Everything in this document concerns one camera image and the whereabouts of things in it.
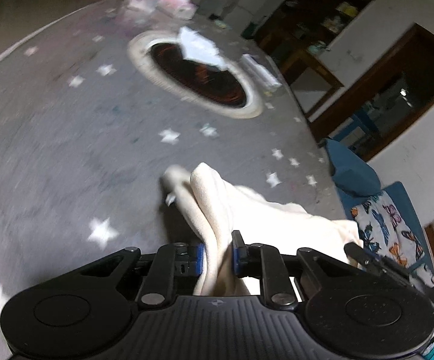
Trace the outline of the round black induction cooktop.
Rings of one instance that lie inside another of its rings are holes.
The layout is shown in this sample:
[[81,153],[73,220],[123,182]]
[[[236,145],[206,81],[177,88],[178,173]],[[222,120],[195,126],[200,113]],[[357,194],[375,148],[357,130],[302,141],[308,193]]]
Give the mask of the round black induction cooktop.
[[176,33],[151,30],[128,44],[135,68],[155,86],[219,115],[252,119],[263,112],[258,86],[236,62],[224,58],[226,69],[184,58]]

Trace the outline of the cream garment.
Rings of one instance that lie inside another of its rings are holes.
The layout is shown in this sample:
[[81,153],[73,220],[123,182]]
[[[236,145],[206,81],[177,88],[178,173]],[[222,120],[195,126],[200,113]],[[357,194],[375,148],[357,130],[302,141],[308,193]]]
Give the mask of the cream garment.
[[191,230],[204,244],[203,272],[193,290],[196,296],[257,294],[255,279],[238,279],[232,272],[232,231],[248,244],[265,244],[282,254],[312,248],[355,266],[345,255],[349,242],[361,245],[356,222],[330,220],[309,214],[296,203],[269,202],[254,190],[233,185],[206,163],[192,172],[178,165],[168,167],[164,188]]

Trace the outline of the white refrigerator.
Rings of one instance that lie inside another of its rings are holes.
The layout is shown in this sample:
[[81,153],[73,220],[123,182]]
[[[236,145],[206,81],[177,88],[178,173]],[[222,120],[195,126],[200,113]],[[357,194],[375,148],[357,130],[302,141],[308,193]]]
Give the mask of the white refrigerator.
[[233,0],[224,15],[224,22],[236,33],[242,33],[267,0]]

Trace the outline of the butterfly print pillow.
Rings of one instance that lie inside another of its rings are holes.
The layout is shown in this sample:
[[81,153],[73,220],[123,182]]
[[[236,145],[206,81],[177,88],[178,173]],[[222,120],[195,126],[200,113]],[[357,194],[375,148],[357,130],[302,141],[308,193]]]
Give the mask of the butterfly print pillow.
[[365,249],[390,258],[433,287],[434,274],[424,262],[425,248],[387,192],[379,192],[352,207],[351,215]]

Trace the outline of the dark wooden side table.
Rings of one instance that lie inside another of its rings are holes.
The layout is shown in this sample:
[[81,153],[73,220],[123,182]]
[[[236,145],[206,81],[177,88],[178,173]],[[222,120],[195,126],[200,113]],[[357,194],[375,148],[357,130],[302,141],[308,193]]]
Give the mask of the dark wooden side table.
[[278,63],[278,68],[306,119],[313,116],[344,87],[343,83],[307,49],[294,47]]

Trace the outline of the white remote control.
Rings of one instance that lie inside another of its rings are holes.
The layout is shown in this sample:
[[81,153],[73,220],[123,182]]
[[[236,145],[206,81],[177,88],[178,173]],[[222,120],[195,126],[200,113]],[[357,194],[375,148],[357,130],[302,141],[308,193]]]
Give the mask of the white remote control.
[[252,55],[242,55],[241,63],[266,90],[275,92],[281,87],[281,82],[279,82],[263,65],[258,63]]

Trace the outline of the dark wooden shelf cabinet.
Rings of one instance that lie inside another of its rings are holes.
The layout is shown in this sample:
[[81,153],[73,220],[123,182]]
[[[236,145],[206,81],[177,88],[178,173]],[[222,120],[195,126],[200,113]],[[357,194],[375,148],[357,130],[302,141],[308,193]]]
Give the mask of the dark wooden shelf cabinet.
[[269,55],[304,49],[312,55],[331,45],[372,0],[284,0],[255,33],[254,40]]

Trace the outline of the blue sofa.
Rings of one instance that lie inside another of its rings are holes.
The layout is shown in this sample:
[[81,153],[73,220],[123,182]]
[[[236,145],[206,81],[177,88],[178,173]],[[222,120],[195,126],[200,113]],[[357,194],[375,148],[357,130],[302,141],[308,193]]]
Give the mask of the blue sofa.
[[411,284],[434,304],[432,259],[403,184],[382,186],[377,172],[338,141],[327,139],[324,149],[345,215],[357,223],[363,247],[407,270]]

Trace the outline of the white paper on cooktop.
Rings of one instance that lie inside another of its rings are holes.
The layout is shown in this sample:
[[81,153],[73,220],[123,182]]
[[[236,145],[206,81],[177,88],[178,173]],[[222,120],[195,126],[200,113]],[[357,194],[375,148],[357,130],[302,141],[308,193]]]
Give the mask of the white paper on cooktop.
[[201,63],[220,71],[227,69],[227,63],[216,44],[210,39],[189,27],[181,27],[177,36],[177,43],[185,60]]

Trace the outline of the white pink tissue box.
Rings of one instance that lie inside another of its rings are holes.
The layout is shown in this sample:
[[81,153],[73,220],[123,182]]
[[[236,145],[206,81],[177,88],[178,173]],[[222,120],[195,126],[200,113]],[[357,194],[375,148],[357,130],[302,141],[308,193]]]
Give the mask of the white pink tissue box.
[[190,20],[196,12],[192,0],[158,0],[156,8],[178,20]]

